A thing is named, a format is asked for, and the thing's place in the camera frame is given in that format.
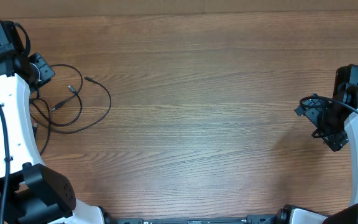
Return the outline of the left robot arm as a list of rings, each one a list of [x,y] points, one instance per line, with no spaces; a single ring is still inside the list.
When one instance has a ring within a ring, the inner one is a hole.
[[[77,199],[70,181],[45,165],[35,142],[31,94],[54,74],[32,53],[20,24],[0,21],[0,222],[111,223],[108,212]]]

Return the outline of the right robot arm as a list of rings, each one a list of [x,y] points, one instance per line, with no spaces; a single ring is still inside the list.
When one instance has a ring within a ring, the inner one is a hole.
[[[317,94],[304,97],[295,109],[315,126],[312,137],[322,139],[334,152],[346,144],[351,152],[352,192],[349,206],[334,215],[288,205],[281,209],[273,223],[358,223],[358,65],[336,70],[332,97]]]

